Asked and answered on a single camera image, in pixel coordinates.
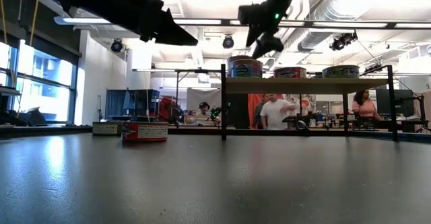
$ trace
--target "computer monitor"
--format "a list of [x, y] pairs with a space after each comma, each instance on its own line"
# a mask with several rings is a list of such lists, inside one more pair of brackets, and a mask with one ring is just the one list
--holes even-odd
[[[413, 92], [408, 89], [396, 89], [395, 91], [395, 111], [397, 114], [409, 117], [415, 114], [413, 105]], [[376, 89], [377, 112], [380, 115], [391, 115], [391, 104], [388, 89]]]

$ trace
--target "shelf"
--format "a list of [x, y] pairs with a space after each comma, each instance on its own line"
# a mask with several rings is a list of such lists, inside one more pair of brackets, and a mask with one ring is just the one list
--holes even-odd
[[227, 94], [349, 94], [388, 84], [387, 79], [227, 78]]

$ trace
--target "ceiling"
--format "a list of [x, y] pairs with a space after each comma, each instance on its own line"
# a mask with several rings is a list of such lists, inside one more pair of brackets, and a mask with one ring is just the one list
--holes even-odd
[[[176, 18], [234, 18], [238, 13], [238, 6], [251, 3], [260, 3], [264, 0], [163, 0], [164, 9], [169, 8]], [[429, 0], [294, 0], [288, 10], [291, 20], [311, 18], [314, 11], [326, 7], [347, 18], [356, 21], [429, 21], [431, 18], [431, 4]], [[61, 9], [51, 4], [53, 9]], [[92, 14], [79, 10], [77, 17], [93, 17]], [[94, 25], [91, 27], [78, 27], [88, 29], [92, 36], [102, 44], [109, 46], [114, 38], [123, 38], [129, 47], [138, 47], [138, 36], [118, 26]], [[198, 48], [204, 59], [205, 66], [217, 68], [226, 58], [235, 54], [247, 54], [249, 48], [244, 48], [248, 28], [221, 27], [221, 26], [187, 26], [186, 30], [199, 39]], [[303, 65], [310, 70], [321, 70], [328, 65], [355, 64], [367, 65], [367, 62], [382, 59], [384, 63], [396, 64], [399, 57], [408, 50], [418, 46], [431, 44], [431, 30], [358, 30], [359, 42], [354, 42], [341, 51], [333, 52], [329, 44], [339, 32], [333, 30], [326, 35], [310, 51], [298, 51], [299, 40], [294, 40], [298, 30], [281, 29], [281, 36], [286, 43], [282, 53], [271, 53], [277, 62], [275, 66]], [[235, 41], [234, 48], [224, 49], [222, 41], [225, 35], [231, 35]], [[187, 68], [194, 67], [193, 59], [196, 48], [187, 46], [170, 46], [157, 44], [153, 49], [153, 62], [158, 68]]]

